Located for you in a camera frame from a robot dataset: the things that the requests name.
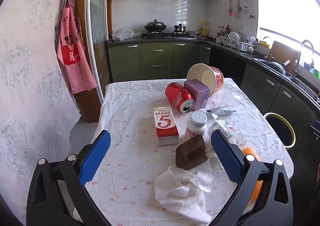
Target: white dish rack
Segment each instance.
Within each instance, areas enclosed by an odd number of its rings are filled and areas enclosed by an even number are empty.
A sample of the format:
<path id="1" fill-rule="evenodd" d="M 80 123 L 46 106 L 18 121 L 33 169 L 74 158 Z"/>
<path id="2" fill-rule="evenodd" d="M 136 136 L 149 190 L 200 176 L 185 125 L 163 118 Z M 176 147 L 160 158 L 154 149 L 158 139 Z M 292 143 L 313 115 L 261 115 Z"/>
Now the white dish rack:
<path id="1" fill-rule="evenodd" d="M 239 51 L 245 51 L 248 52 L 249 47 L 254 48 L 254 45 L 248 44 L 248 43 L 244 43 L 235 39 L 230 39 L 230 38 L 226 38 L 223 36 L 220 36 L 222 39 L 222 43 L 225 46 L 229 46 L 231 48 L 235 48 L 238 49 Z"/>

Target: red checkered apron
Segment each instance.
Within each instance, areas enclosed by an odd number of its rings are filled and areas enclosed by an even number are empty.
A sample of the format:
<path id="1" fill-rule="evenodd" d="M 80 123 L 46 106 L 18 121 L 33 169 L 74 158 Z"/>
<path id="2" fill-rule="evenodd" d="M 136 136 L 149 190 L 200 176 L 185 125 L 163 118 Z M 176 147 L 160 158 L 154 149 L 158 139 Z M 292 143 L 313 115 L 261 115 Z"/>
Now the red checkered apron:
<path id="1" fill-rule="evenodd" d="M 84 54 L 79 18 L 74 16 L 74 0 L 62 0 L 60 28 L 56 28 L 57 58 L 68 75 L 68 88 L 76 94 L 97 87 Z"/>

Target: white supplement bottle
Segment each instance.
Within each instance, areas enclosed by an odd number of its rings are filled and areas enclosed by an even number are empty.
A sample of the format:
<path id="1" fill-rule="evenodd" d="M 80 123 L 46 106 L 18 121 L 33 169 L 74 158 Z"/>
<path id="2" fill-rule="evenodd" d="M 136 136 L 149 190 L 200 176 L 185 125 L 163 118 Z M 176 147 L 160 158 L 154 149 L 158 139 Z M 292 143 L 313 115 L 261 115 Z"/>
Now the white supplement bottle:
<path id="1" fill-rule="evenodd" d="M 203 135 L 206 129 L 207 116 L 201 112 L 193 112 L 187 121 L 185 136 L 188 139 L 195 135 Z"/>

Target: silver screw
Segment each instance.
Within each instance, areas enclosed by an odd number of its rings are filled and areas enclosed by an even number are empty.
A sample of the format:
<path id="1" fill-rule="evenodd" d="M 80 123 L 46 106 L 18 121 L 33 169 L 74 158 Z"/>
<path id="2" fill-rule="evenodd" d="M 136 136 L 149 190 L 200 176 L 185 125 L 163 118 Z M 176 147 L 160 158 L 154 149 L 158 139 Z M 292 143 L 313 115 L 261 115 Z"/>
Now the silver screw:
<path id="1" fill-rule="evenodd" d="M 39 162 L 38 162 L 39 165 L 43 165 L 44 163 L 45 163 L 45 159 L 44 158 L 40 159 Z"/>
<path id="2" fill-rule="evenodd" d="M 277 165 L 283 165 L 283 162 L 282 162 L 280 159 L 277 159 L 277 160 L 276 160 L 276 164 L 277 164 Z"/>
<path id="3" fill-rule="evenodd" d="M 254 161 L 254 156 L 253 155 L 247 155 L 247 160 L 249 160 L 249 161 Z"/>
<path id="4" fill-rule="evenodd" d="M 75 154 L 71 154 L 68 156 L 68 160 L 69 161 L 73 161 L 73 160 L 76 160 L 77 156 Z"/>

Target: soda can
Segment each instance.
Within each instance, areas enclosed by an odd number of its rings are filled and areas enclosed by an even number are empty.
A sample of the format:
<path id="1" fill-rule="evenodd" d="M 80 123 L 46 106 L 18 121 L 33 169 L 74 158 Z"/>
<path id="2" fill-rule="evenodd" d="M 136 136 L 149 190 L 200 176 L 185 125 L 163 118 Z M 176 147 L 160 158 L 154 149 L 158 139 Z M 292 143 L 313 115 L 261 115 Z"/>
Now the soda can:
<path id="1" fill-rule="evenodd" d="M 181 113 L 189 113 L 195 106 L 191 93 L 179 83 L 171 83 L 165 89 L 170 104 Z"/>

